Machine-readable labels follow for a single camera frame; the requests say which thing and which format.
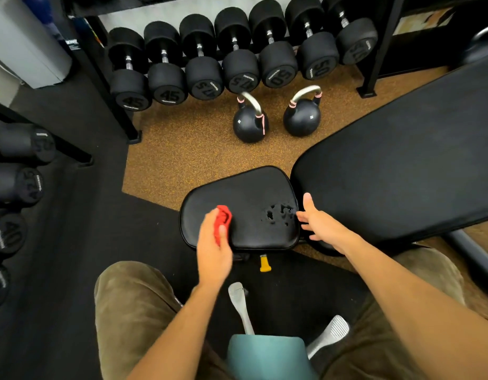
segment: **pink tape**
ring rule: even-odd
[[[256,118],[262,119],[263,135],[265,135],[265,114],[262,113],[260,116],[256,116]]]

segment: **kettlebell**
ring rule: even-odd
[[[247,92],[237,96],[239,110],[233,117],[233,131],[245,143],[262,140],[269,130],[269,119],[256,99]]]
[[[488,33],[488,27],[475,34],[468,47],[462,52],[458,66],[474,63],[483,57],[488,56],[488,37],[482,38]]]
[[[315,92],[314,99],[301,99],[308,93]],[[286,108],[282,121],[286,130],[293,136],[302,137],[313,133],[321,120],[319,102],[321,100],[321,88],[318,85],[311,85],[299,90],[291,99],[290,105]]]

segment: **person's left hand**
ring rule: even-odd
[[[228,277],[233,262],[233,253],[228,245],[228,235],[224,225],[219,227],[221,247],[215,242],[214,223],[218,213],[218,208],[215,208],[205,215],[196,247],[198,287],[204,286],[217,291]]]

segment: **brown pants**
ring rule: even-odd
[[[396,260],[411,272],[464,304],[462,276],[435,249],[404,252]],[[104,380],[127,377],[181,308],[157,270],[140,262],[118,262],[98,278],[94,289],[96,332]],[[232,379],[221,358],[205,344],[198,380]],[[322,379],[423,379],[372,296],[340,343]]]

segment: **black floor mat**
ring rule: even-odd
[[[197,283],[196,255],[182,240],[176,211],[122,193],[128,145],[82,72],[54,87],[22,88],[12,108],[92,153],[95,165],[65,166],[58,199],[44,208],[47,228],[34,236],[29,260],[16,263],[19,252],[5,262],[13,287],[0,308],[0,379],[98,379],[98,275],[120,260],[145,262],[160,269],[185,301]],[[236,264],[222,289],[208,337],[223,356],[230,336],[242,332],[228,298],[231,282],[249,290],[257,333],[297,335],[307,343],[333,315],[354,318],[367,294],[358,276],[305,256],[274,254],[269,261],[269,273],[259,272],[257,256]]]

